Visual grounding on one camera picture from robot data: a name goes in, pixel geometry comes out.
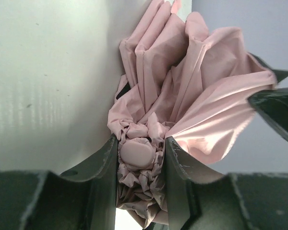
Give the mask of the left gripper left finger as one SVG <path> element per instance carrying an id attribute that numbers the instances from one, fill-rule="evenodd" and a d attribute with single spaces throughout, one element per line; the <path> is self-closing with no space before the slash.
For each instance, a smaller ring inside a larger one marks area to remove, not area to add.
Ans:
<path id="1" fill-rule="evenodd" d="M 115 228 L 118 141 L 76 166 L 51 171 L 0 171 L 0 230 Z"/>

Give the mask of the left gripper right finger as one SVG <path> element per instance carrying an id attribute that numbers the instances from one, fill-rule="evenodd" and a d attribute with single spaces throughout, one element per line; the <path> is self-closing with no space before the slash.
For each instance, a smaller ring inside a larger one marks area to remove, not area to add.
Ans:
<path id="1" fill-rule="evenodd" d="M 222 175 L 165 142 L 171 230 L 288 230 L 288 173 Z"/>

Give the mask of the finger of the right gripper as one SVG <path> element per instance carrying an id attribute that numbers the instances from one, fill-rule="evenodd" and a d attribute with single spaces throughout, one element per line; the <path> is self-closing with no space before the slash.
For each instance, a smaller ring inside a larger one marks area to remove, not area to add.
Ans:
<path id="1" fill-rule="evenodd" d="M 257 92 L 248 98 L 248 102 L 288 142 L 288 88 Z"/>
<path id="2" fill-rule="evenodd" d="M 255 55 L 253 53 L 250 53 L 250 54 L 259 62 L 259 64 L 261 66 L 263 66 L 266 69 L 269 69 L 270 71 L 272 71 L 275 74 L 278 83 L 280 83 L 281 81 L 283 81 L 284 79 L 286 79 L 288 77 L 288 70 L 274 69 L 270 65 L 268 65 L 263 59 L 258 57 L 257 55 Z"/>

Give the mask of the pink folding umbrella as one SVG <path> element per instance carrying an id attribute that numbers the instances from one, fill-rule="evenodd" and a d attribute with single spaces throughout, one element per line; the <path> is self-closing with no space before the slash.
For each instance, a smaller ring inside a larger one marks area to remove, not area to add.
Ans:
<path id="1" fill-rule="evenodd" d="M 250 123 L 247 99 L 277 85 L 246 51 L 241 29 L 209 32 L 200 13 L 185 21 L 177 3 L 154 0 L 120 43 L 125 74 L 108 128 L 118 140 L 117 207 L 142 228 L 168 224 L 165 139 L 204 164 L 222 160 Z"/>

